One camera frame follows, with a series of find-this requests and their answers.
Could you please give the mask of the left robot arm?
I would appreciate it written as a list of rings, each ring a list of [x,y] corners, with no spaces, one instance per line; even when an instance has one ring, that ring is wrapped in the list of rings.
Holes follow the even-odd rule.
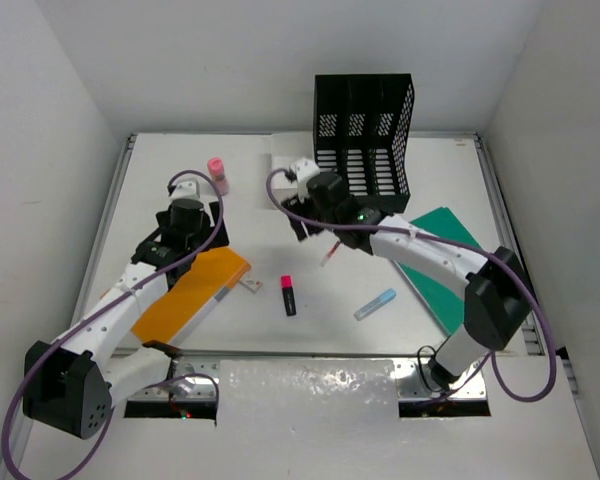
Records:
[[[136,322],[190,270],[196,257],[228,245],[224,205],[179,198],[157,213],[113,287],[73,328],[25,356],[23,414],[81,439],[91,438],[121,402],[174,380],[176,348],[145,342],[115,366],[110,359]]]

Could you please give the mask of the small white eraser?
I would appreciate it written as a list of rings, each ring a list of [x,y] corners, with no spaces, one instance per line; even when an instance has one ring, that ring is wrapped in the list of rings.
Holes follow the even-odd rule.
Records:
[[[252,293],[257,293],[262,288],[262,282],[254,278],[250,272],[245,273],[240,278],[239,283]]]

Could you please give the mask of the pink black highlighter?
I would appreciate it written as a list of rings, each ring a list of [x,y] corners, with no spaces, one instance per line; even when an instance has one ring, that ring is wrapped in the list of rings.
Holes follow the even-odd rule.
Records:
[[[297,310],[292,277],[290,275],[283,275],[280,278],[280,284],[285,313],[288,317],[295,316]]]

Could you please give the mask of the blue transparent tube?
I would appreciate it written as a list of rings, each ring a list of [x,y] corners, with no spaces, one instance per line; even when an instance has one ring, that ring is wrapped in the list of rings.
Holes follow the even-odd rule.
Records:
[[[368,316],[378,311],[380,308],[393,301],[395,297],[396,291],[394,289],[387,289],[386,291],[378,295],[376,298],[374,298],[373,300],[356,310],[354,312],[354,318],[357,321],[361,321],[367,318]]]

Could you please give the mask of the red pen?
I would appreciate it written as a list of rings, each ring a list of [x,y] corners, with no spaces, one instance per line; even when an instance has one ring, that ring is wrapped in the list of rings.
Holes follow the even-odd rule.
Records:
[[[341,245],[341,241],[335,242],[335,244],[329,249],[329,251],[321,259],[321,261],[319,263],[319,265],[321,267],[324,267],[329,262],[329,260],[334,256],[334,254],[336,253],[336,251],[340,245]]]

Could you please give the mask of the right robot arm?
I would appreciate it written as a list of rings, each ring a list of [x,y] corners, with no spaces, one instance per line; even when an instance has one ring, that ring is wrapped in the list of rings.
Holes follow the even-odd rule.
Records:
[[[484,252],[367,206],[339,175],[313,163],[284,175],[296,192],[281,206],[299,239],[329,230],[348,248],[409,267],[462,301],[460,327],[427,365],[430,381],[440,390],[448,390],[479,357],[504,350],[529,315],[527,282],[511,250]]]

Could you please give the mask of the pink glue bottle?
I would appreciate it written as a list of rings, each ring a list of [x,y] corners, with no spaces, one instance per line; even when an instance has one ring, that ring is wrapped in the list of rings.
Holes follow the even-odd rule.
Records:
[[[219,157],[211,158],[207,162],[207,169],[220,194],[222,196],[227,195],[229,193],[229,183],[222,159]]]

